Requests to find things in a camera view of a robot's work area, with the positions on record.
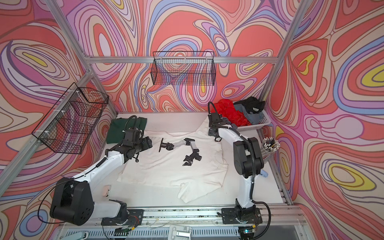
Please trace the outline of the white printed t-shirt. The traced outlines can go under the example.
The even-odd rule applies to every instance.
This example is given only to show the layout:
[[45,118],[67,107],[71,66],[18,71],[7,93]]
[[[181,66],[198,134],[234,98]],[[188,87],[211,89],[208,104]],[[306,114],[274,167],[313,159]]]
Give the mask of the white printed t-shirt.
[[208,135],[205,119],[194,132],[148,131],[153,147],[139,163],[126,164],[117,180],[123,184],[178,188],[178,199],[192,202],[223,186],[228,164],[222,145]]

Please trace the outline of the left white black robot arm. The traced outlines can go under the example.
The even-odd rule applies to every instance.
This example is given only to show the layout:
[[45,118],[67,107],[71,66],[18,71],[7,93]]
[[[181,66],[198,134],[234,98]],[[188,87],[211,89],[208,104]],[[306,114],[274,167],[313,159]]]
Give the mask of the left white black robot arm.
[[50,217],[76,226],[97,219],[107,226],[127,225],[130,217],[127,204],[118,200],[96,202],[93,190],[115,169],[131,159],[137,161],[139,154],[152,146],[152,140],[144,131],[126,130],[125,137],[107,149],[101,160],[82,173],[56,183]]

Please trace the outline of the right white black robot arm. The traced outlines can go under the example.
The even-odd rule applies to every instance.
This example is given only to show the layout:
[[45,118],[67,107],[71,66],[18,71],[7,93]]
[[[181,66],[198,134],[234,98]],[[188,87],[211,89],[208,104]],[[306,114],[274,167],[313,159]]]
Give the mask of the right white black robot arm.
[[209,136],[216,142],[225,140],[233,147],[234,167],[242,177],[234,207],[234,218],[239,223],[259,225],[261,214],[253,203],[253,189],[257,175],[264,168],[264,160],[257,138],[247,138],[218,113],[209,113]]

